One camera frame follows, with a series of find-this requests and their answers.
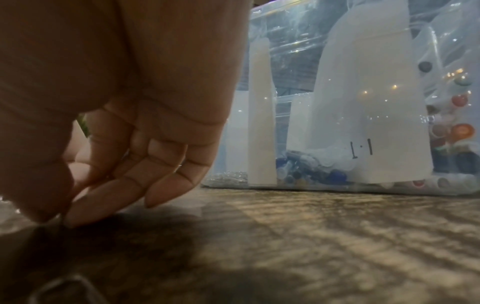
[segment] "table surface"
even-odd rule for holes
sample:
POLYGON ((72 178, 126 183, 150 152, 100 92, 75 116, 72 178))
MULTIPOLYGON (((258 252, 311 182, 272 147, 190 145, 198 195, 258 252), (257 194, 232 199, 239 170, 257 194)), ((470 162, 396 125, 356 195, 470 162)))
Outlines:
POLYGON ((110 303, 480 303, 477 198, 196 189, 0 234, 1 303, 70 273, 110 303))

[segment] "clear plastic container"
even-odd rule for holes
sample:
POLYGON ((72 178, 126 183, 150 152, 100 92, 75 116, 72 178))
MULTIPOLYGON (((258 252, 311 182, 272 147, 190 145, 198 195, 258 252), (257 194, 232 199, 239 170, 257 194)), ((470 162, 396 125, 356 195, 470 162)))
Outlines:
POLYGON ((480 0, 277 0, 251 12, 202 184, 480 190, 480 0))

